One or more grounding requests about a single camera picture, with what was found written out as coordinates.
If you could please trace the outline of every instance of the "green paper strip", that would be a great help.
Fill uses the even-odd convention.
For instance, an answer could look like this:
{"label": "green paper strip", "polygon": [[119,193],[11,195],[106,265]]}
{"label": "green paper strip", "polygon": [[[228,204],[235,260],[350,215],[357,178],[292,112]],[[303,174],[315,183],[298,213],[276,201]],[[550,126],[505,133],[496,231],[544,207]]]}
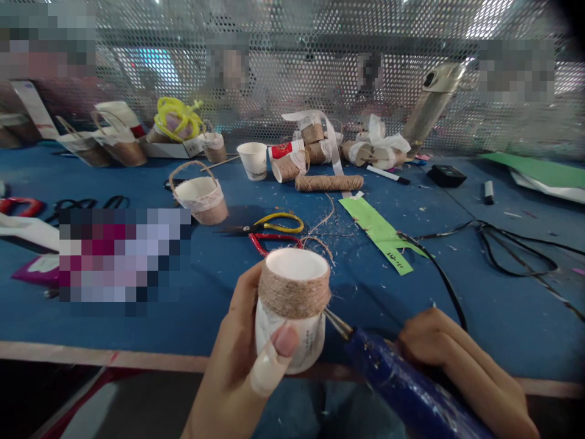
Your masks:
{"label": "green paper strip", "polygon": [[585,188],[585,170],[581,168],[529,159],[504,152],[482,154],[480,157],[508,165],[546,186]]}
{"label": "green paper strip", "polygon": [[401,276],[414,271],[404,256],[397,250],[411,248],[419,255],[427,257],[419,248],[403,241],[393,228],[379,213],[363,198],[343,198],[339,202],[353,219],[367,233],[386,258]]}

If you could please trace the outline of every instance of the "table edge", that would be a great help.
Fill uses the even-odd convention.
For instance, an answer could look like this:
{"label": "table edge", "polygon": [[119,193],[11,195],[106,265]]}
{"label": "table edge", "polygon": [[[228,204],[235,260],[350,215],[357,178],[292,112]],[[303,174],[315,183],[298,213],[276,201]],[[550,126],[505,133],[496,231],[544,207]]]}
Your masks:
{"label": "table edge", "polygon": [[[23,341],[0,341],[0,359],[188,373],[205,372],[209,361],[209,357],[194,355],[88,349]],[[348,366],[332,363],[317,363],[308,371],[295,376],[317,380],[362,380]],[[579,383],[522,377],[514,379],[526,395],[570,399],[585,397],[585,387]]]}

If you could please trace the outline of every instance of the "yellow-handled scissors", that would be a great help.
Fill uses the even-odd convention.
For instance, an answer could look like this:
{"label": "yellow-handled scissors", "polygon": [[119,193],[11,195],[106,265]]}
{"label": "yellow-handled scissors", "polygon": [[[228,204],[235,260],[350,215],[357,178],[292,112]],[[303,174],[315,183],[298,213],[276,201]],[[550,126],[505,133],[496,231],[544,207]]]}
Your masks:
{"label": "yellow-handled scissors", "polygon": [[[268,222],[270,220],[273,220],[274,218],[291,218],[292,220],[297,221],[299,226],[292,229],[290,227],[279,226],[278,224],[271,224]],[[259,232],[263,229],[272,229],[283,233],[301,233],[304,228],[305,225],[303,223],[303,220],[300,219],[298,216],[293,215],[292,213],[277,212],[271,213],[270,215],[267,215],[264,218],[259,219],[252,226],[226,227],[225,229],[217,230],[217,233],[250,234]]]}

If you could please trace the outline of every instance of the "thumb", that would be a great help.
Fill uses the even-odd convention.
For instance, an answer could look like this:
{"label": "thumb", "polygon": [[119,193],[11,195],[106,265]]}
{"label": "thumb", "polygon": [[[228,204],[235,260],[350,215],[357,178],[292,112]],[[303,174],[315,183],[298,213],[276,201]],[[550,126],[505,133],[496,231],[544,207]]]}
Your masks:
{"label": "thumb", "polygon": [[272,394],[285,375],[298,345],[299,334],[289,321],[272,334],[247,378],[254,393],[262,398]]}

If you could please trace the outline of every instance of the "blue table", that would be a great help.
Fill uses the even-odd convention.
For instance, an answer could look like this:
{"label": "blue table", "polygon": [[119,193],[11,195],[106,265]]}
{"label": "blue table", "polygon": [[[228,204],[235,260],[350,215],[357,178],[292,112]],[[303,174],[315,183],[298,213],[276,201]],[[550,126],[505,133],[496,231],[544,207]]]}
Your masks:
{"label": "blue table", "polygon": [[[583,224],[581,207],[517,188],[510,183],[507,171],[485,160],[477,165],[480,161],[474,159],[436,158],[432,163],[441,161],[455,164],[469,176],[462,187],[440,189],[424,174],[425,168],[416,166],[402,173],[412,180],[410,186],[354,166],[344,171],[363,175],[368,202],[396,229],[411,236],[446,231],[477,217],[520,233],[585,248],[583,235],[578,236]],[[150,159],[140,168],[97,170],[36,147],[0,151],[0,178],[10,184],[12,195],[47,203],[49,208],[41,216],[46,218],[52,213],[50,206],[63,198],[95,198],[103,203],[122,194],[130,198],[131,207],[170,208],[173,199],[162,184],[178,164],[176,160]],[[298,193],[293,183],[280,185],[271,174],[261,182],[247,180],[239,160],[213,171],[230,210],[225,224],[247,224],[282,210],[299,215],[310,229],[331,210],[326,195]],[[311,168],[311,173],[331,172],[329,166]],[[190,168],[177,177],[192,178],[195,174],[201,175]],[[494,180],[495,206],[484,206],[475,198],[482,197],[480,183],[487,179]],[[332,194],[334,200],[340,196]],[[505,208],[523,218],[501,215]],[[524,215],[522,209],[539,219]],[[178,302],[132,306],[47,300],[41,288],[9,278],[34,254],[0,241],[0,357],[201,369],[238,276],[260,261],[246,237],[224,238],[212,233],[214,229],[193,228],[190,269],[160,275],[161,282],[167,279],[176,286]],[[548,230],[557,231],[559,236],[547,235]],[[415,271],[399,276],[338,202],[335,214],[318,232],[332,234],[322,236],[336,263],[331,272],[331,309],[346,321],[392,338],[406,319],[433,302],[457,319],[430,261],[407,250],[406,257]],[[536,279],[509,277],[490,267],[472,229],[425,241],[425,245],[451,279],[471,336],[505,370],[527,379],[575,382],[581,378],[583,323]],[[318,244],[309,244],[309,248],[321,251]],[[562,271],[552,277],[554,284],[555,280],[559,282],[555,287],[585,312],[583,280],[570,271],[583,268],[583,263],[556,250],[550,254],[562,263]],[[124,355],[126,362],[121,361]],[[346,364],[341,340],[329,326],[320,362]]]}

